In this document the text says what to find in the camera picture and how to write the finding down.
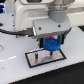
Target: blue part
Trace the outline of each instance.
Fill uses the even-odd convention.
[[[45,39],[45,43],[43,45],[43,48],[47,51],[57,51],[59,50],[61,47],[61,43],[57,40],[57,39],[54,39],[54,38],[48,38],[48,39]]]

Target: black cable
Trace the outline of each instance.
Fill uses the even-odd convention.
[[[18,31],[18,32],[12,32],[12,31],[6,31],[3,29],[0,29],[1,33],[10,34],[10,35],[19,35],[19,36],[34,36],[33,28],[27,28],[26,30]]]
[[[5,33],[5,34],[10,34],[10,35],[23,35],[22,31],[12,32],[12,31],[6,31],[6,30],[3,30],[3,29],[0,29],[0,32]]]

